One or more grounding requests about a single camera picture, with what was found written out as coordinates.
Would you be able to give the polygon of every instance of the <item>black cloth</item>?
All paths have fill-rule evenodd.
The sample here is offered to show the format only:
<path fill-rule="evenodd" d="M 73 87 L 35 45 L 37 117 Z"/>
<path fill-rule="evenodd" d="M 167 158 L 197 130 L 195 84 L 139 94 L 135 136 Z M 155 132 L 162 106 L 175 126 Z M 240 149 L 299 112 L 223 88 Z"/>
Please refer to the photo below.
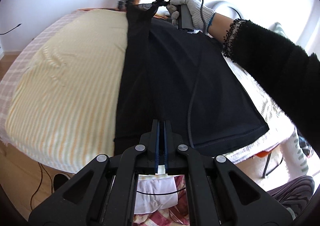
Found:
<path fill-rule="evenodd" d="M 195 148 L 215 156 L 251 144 L 268 125 L 225 62 L 222 45 L 203 33 L 177 30 L 152 17 L 151 10 L 129 7 L 128 46 L 116 114 L 115 154 L 138 143 L 152 120 L 170 120 L 172 131 L 189 144 L 191 111 Z"/>
<path fill-rule="evenodd" d="M 314 190 L 315 181 L 311 176 L 304 175 L 267 193 L 298 216 L 306 208 Z"/>
<path fill-rule="evenodd" d="M 231 24 L 224 54 L 251 74 L 311 146 L 320 149 L 320 62 L 314 53 L 308 56 L 289 39 L 238 19 Z"/>

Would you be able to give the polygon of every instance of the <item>black cable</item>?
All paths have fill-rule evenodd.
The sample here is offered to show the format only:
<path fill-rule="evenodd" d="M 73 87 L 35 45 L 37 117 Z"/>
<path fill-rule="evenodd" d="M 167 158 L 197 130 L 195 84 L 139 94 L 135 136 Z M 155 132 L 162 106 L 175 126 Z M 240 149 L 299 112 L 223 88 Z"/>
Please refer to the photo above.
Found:
<path fill-rule="evenodd" d="M 141 194 L 145 194 L 145 195 L 169 195 L 169 194 L 174 194 L 174 193 L 181 192 L 184 189 L 185 189 L 185 187 L 180 189 L 180 190 L 178 190 L 178 191 L 175 191 L 175 192 L 172 192 L 172 193 L 166 193 L 166 194 L 148 194 L 148 193 L 143 193 L 143 192 L 140 192 L 140 191 L 137 191 L 137 193 L 141 193 Z"/>
<path fill-rule="evenodd" d="M 206 24 L 205 24 L 205 22 L 204 22 L 204 17 L 203 17 L 203 12 L 202 12 L 204 0 L 201 0 L 201 1 L 202 1 L 202 2 L 201 2 L 201 7 L 200 7 L 200 15 L 201 15 L 201 20 L 202 20 L 202 22 L 203 22 L 203 31 L 204 31 L 204 33 L 205 33 L 205 32 L 206 32 Z"/>
<path fill-rule="evenodd" d="M 43 170 L 45 170 L 45 172 L 47 173 L 47 175 L 49 176 L 50 178 L 50 181 L 51 181 L 51 194 L 53 194 L 53 183 L 52 183 L 52 178 L 51 176 L 49 175 L 49 173 L 47 172 L 47 170 L 43 167 L 43 164 L 41 164 Z"/>
<path fill-rule="evenodd" d="M 12 28 L 11 30 L 7 31 L 6 33 L 0 33 L 0 35 L 5 35 L 11 31 L 13 31 L 15 28 Z"/>
<path fill-rule="evenodd" d="M 41 165 L 40 165 L 39 162 L 38 162 L 38 164 L 39 164 L 40 171 L 41 171 L 41 180 L 40 180 L 40 183 L 39 183 L 38 188 L 36 189 L 35 193 L 31 196 L 31 199 L 30 199 L 30 208 L 31 208 L 32 211 L 33 211 L 33 208 L 32 208 L 32 199 L 33 199 L 33 197 L 36 195 L 36 193 L 39 191 L 40 186 L 41 186 L 41 184 L 42 184 L 42 179 L 43 179 L 43 173 L 42 173 Z"/>
<path fill-rule="evenodd" d="M 203 32 L 205 33 L 206 31 L 206 24 L 204 21 L 204 17 L 203 17 L 203 3 L 204 0 L 202 0 L 201 2 L 201 7 L 200 7 L 200 15 L 201 15 L 201 20 L 203 22 Z M 193 85 L 193 89 L 192 89 L 192 95 L 190 98 L 190 102 L 189 102 L 189 108 L 188 108 L 188 115 L 187 115 L 187 128 L 188 128 L 188 139 L 189 139 L 189 144 L 192 148 L 194 148 L 194 144 L 193 144 L 193 140 L 192 140 L 192 133 L 191 133 L 191 110 L 192 110 L 192 105 L 193 105 L 193 101 L 195 99 L 196 96 L 196 90 L 197 90 L 197 86 L 198 86 L 198 82 L 199 82 L 199 76 L 200 76 L 200 64 L 201 64 L 201 59 L 202 59 L 202 50 L 199 53 L 199 59 L 198 59 L 198 72 L 197 72 L 197 76 L 196 76 L 196 80 L 195 83 Z"/>
<path fill-rule="evenodd" d="M 270 162 L 271 154 L 272 154 L 272 152 L 270 152 L 270 154 L 268 154 L 268 158 L 267 158 L 267 161 L 266 161 L 266 165 L 265 165 L 265 167 L 264 167 L 263 174 L 262 174 L 262 178 L 263 178 L 263 179 L 266 178 L 267 168 L 268 168 L 268 165 L 269 165 L 269 162 Z"/>
<path fill-rule="evenodd" d="M 230 6 L 228 6 L 228 7 L 231 8 L 232 10 L 234 10 L 239 15 L 240 19 L 242 19 L 241 15 L 239 14 L 239 12 L 236 9 L 234 9 L 233 7 L 230 7 Z"/>

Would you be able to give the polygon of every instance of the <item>camera handle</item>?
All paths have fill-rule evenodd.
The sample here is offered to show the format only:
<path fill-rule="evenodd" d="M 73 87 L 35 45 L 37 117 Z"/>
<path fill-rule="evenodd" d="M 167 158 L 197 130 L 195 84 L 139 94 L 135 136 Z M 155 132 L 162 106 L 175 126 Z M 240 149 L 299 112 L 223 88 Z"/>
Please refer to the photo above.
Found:
<path fill-rule="evenodd" d="M 178 5 L 177 10 L 179 12 L 178 29 L 186 32 L 193 32 L 194 27 L 192 23 L 192 16 L 186 4 Z"/>

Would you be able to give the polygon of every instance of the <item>gloved hand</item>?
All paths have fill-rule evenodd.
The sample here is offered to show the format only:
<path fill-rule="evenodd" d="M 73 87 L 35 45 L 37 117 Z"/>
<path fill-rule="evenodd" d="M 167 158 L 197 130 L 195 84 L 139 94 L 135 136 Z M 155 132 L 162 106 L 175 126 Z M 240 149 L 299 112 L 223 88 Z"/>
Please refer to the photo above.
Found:
<path fill-rule="evenodd" d="M 186 4 L 192 16 L 193 26 L 197 30 L 202 30 L 204 33 L 208 32 L 208 26 L 211 25 L 215 10 L 212 10 L 206 6 L 202 8 L 202 14 L 205 21 L 205 29 L 203 30 L 204 24 L 201 19 L 200 8 L 201 2 L 199 0 L 170 0 L 170 4 L 167 5 L 167 10 L 169 11 L 172 19 L 172 24 L 178 24 L 179 12 L 175 5 Z"/>

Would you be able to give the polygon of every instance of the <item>bed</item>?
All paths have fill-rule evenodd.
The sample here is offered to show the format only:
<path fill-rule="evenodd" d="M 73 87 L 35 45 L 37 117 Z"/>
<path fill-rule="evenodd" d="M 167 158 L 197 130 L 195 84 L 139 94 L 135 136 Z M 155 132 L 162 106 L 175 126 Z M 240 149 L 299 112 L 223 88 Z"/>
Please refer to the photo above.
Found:
<path fill-rule="evenodd" d="M 20 151 L 24 152 L 26 155 L 36 161 L 70 173 L 78 172 L 97 154 L 102 152 L 106 153 L 105 148 L 92 148 L 95 149 L 95 151 L 92 151 L 91 153 L 86 152 L 84 154 L 84 144 L 90 145 L 92 143 L 89 141 L 81 141 L 80 144 L 73 144 L 72 151 L 75 154 L 72 155 L 72 157 L 70 157 L 67 153 L 64 153 L 61 149 L 55 149 L 55 152 L 60 153 L 60 156 L 57 157 L 56 154 L 48 151 L 48 149 L 52 147 L 66 147 L 65 144 L 60 144 L 61 142 L 59 142 L 58 139 L 49 142 L 49 144 L 53 144 L 53 146 L 47 145 L 47 148 L 38 148 L 37 146 L 34 146 L 34 144 L 25 144 L 26 140 L 25 138 L 22 138 L 23 136 L 19 136 L 20 138 L 9 136 L 6 131 L 5 125 L 10 107 L 12 105 L 12 98 L 15 93 L 17 93 L 17 86 L 21 78 L 23 77 L 23 74 L 25 74 L 27 69 L 30 67 L 30 61 L 32 59 L 34 60 L 34 57 L 39 49 L 41 49 L 51 38 L 54 38 L 57 33 L 59 34 L 59 31 L 61 31 L 61 29 L 66 26 L 70 26 L 70 23 L 74 23 L 76 19 L 81 19 L 81 16 L 85 14 L 88 14 L 88 12 L 81 10 L 75 11 L 62 17 L 50 27 L 45 29 L 21 52 L 21 54 L 18 56 L 18 58 L 15 60 L 15 62 L 12 64 L 12 66 L 4 76 L 3 80 L 0 82 L 1 140 L 4 143 L 10 143 L 14 145 Z M 226 59 L 226 61 L 233 73 L 246 89 L 256 108 L 262 114 L 263 118 L 270 127 L 270 131 L 268 131 L 264 136 L 259 138 L 254 143 L 244 148 L 238 149 L 232 153 L 226 153 L 226 157 L 228 157 L 233 163 L 238 163 L 261 151 L 271 150 L 281 142 L 287 140 L 294 132 L 294 125 L 248 73 L 246 73 L 235 63 L 232 63 L 229 59 Z M 113 154 L 111 144 L 112 143 L 110 143 L 108 147 L 108 155 Z"/>

